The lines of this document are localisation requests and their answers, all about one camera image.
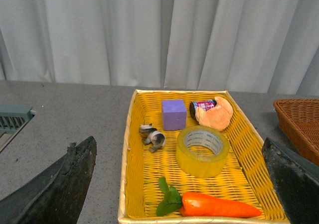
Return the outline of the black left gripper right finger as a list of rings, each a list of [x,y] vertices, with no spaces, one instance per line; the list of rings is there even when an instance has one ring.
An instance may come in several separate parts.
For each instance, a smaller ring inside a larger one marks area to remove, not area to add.
[[[292,224],[319,222],[319,167],[267,137],[262,147],[270,179]]]

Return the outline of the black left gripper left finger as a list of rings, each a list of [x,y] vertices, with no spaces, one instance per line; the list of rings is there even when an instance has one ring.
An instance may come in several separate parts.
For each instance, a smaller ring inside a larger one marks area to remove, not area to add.
[[[90,136],[0,202],[2,224],[75,224],[92,179],[97,144]]]

